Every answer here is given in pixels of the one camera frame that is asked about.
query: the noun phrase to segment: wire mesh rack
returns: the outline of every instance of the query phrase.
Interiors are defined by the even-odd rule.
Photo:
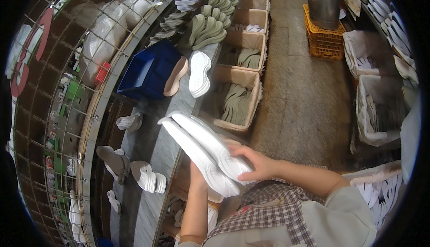
[[[31,0],[22,17],[7,65],[8,148],[23,201],[52,245],[96,246],[90,179],[101,119],[131,54],[172,1]]]

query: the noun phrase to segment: worker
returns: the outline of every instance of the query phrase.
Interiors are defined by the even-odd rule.
[[[357,187],[326,170],[274,160],[249,147],[229,145],[255,171],[238,180],[246,186],[239,210],[208,232],[208,185],[191,162],[191,183],[181,225],[180,247],[371,246],[372,213]]]

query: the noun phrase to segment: blue plastic bin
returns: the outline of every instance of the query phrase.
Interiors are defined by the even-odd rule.
[[[133,56],[117,93],[140,100],[163,99],[164,86],[182,54],[163,39]]]

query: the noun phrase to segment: white sleeve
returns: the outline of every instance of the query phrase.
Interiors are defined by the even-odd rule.
[[[304,220],[318,246],[371,246],[376,237],[373,215],[357,187],[333,192],[325,205],[302,203]]]

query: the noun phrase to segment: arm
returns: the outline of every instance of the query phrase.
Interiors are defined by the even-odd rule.
[[[202,244],[208,234],[208,185],[196,164],[191,161],[191,182],[181,225],[180,243]]]
[[[337,189],[350,186],[341,175],[330,170],[293,164],[285,160],[274,160],[246,146],[228,147],[231,156],[244,155],[255,167],[255,171],[239,175],[238,180],[266,180],[278,177],[324,199]]]

